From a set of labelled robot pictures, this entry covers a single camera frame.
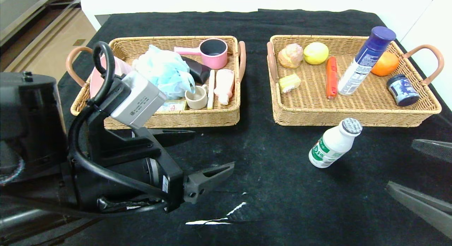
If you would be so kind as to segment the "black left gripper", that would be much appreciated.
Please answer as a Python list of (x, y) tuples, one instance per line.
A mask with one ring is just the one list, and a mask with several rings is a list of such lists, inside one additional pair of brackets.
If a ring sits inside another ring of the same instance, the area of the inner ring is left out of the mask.
[(132, 143), (131, 139), (141, 136), (153, 135), (152, 149), (159, 149), (159, 153), (154, 152), (150, 157), (133, 161), (126, 161), (123, 158), (118, 162), (107, 161), (106, 168), (157, 187), (168, 194), (169, 203), (159, 197), (147, 196), (131, 187), (120, 190), (113, 186), (113, 195), (106, 197), (106, 211), (139, 210), (144, 207), (159, 209), (163, 204), (165, 212), (171, 212), (178, 208), (183, 200), (196, 204), (233, 174), (235, 162), (202, 169), (184, 177), (182, 169), (164, 147), (192, 140), (196, 132), (180, 129), (148, 129), (148, 131), (145, 133), (144, 128), (141, 128), (139, 133), (135, 134), (132, 130), (106, 130), (107, 147), (112, 147), (120, 154), (125, 153), (130, 147), (137, 146), (137, 143)]

